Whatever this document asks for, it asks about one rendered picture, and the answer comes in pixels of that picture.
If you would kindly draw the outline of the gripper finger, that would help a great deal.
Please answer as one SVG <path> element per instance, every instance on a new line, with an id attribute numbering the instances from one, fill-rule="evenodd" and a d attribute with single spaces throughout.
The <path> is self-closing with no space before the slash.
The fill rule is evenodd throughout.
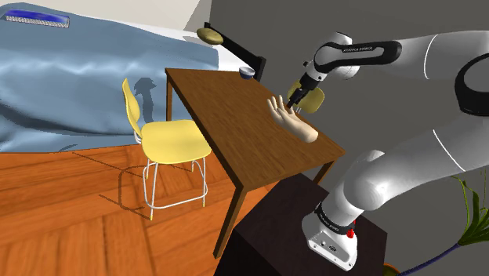
<path id="1" fill-rule="evenodd" d="M 298 104 L 307 93 L 308 93 L 307 89 L 302 89 L 302 88 L 295 89 L 289 98 L 287 107 L 292 108 L 294 104 Z"/>

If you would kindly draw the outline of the yellow chair with white legs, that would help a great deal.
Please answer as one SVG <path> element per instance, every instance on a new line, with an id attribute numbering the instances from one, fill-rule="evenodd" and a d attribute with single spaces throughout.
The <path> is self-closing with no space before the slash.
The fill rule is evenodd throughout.
<path id="1" fill-rule="evenodd" d="M 150 218 L 154 218 L 154 211 L 158 207 L 154 204 L 156 183 L 152 183 L 151 195 L 147 194 L 147 179 L 149 169 L 154 169 L 154 180 L 158 176 L 159 165 L 174 165 L 189 162 L 191 169 L 198 169 L 202 178 L 201 195 L 177 202 L 182 205 L 200 200 L 206 202 L 208 185 L 206 183 L 206 160 L 212 149 L 193 120 L 150 122 L 143 126 L 138 125 L 140 109 L 137 99 L 132 94 L 129 82 L 125 79 L 121 84 L 125 100 L 125 110 L 129 124 L 133 129 L 135 141 L 141 145 L 147 157 L 147 164 L 143 169 L 143 195 L 150 208 Z"/>
<path id="2" fill-rule="evenodd" d="M 295 111 L 305 111 L 306 113 L 314 113 L 318 110 L 324 101 L 324 92 L 319 88 L 309 91 L 298 104 L 294 104 Z"/>

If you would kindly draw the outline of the beige hand figure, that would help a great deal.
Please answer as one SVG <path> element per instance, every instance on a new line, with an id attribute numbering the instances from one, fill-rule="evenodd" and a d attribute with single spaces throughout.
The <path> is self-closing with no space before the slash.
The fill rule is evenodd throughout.
<path id="1" fill-rule="evenodd" d="M 312 143 L 318 138 L 318 131 L 299 119 L 292 109 L 287 110 L 284 107 L 283 98 L 279 96 L 276 100 L 272 96 L 267 101 L 272 119 L 291 134 L 298 137 L 305 143 Z"/>

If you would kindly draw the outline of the brown wooden table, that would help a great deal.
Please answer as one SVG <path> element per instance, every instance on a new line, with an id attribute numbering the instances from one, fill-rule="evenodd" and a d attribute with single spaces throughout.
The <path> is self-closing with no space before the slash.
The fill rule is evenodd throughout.
<path id="1" fill-rule="evenodd" d="M 314 183 L 345 154 L 325 134 L 304 143 L 271 118 L 272 92 L 236 71 L 168 68 L 167 96 L 176 94 L 235 186 L 213 251 L 220 258 L 249 191 L 318 168 Z"/>

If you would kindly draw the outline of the round olive cushion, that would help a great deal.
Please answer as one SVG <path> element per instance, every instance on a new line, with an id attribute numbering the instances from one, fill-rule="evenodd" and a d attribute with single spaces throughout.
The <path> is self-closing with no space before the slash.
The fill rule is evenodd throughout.
<path id="1" fill-rule="evenodd" d="M 211 28 L 199 28 L 197 29 L 196 34 L 200 38 L 200 40 L 209 45 L 221 45 L 224 42 L 223 36 L 219 32 L 214 31 Z"/>

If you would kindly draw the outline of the dark robot stand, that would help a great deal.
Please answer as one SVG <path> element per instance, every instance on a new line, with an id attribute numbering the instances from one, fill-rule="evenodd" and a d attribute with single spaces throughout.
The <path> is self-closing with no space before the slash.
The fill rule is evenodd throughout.
<path id="1" fill-rule="evenodd" d="M 387 233 L 362 216 L 350 271 L 308 247 L 302 219 L 327 196 L 301 173 L 278 182 L 234 227 L 214 276 L 382 276 Z"/>

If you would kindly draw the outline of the bed with blue blanket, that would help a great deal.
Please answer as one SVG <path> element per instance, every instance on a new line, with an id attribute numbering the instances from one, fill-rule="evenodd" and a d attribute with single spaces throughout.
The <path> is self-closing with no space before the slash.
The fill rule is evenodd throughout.
<path id="1" fill-rule="evenodd" d="M 230 40 L 76 14 L 66 28 L 9 22 L 11 8 L 0 6 L 0 153 L 132 144 L 123 82 L 148 123 L 165 119 L 166 68 L 261 73 L 265 64 Z"/>

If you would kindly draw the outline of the green potted plant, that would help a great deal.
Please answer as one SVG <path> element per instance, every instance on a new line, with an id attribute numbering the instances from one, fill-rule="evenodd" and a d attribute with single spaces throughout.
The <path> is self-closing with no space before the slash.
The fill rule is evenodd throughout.
<path id="1" fill-rule="evenodd" d="M 465 202 L 466 224 L 462 236 L 449 249 L 439 255 L 421 263 L 413 268 L 400 272 L 389 263 L 383 264 L 382 276 L 408 276 L 421 269 L 428 267 L 436 261 L 444 258 L 454 250 L 467 245 L 481 242 L 489 242 L 489 207 L 486 206 L 487 198 L 487 174 L 484 171 L 484 193 L 480 199 L 478 193 L 470 188 L 465 180 L 453 176 L 462 186 L 462 192 Z"/>

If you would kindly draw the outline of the blue striped pillow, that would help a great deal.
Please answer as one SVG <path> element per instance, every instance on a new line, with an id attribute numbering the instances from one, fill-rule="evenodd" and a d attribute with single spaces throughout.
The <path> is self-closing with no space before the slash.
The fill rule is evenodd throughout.
<path id="1" fill-rule="evenodd" d="M 23 9 L 9 9 L 4 13 L 6 21 L 35 24 L 50 27 L 69 28 L 70 17 L 58 14 L 41 13 Z"/>

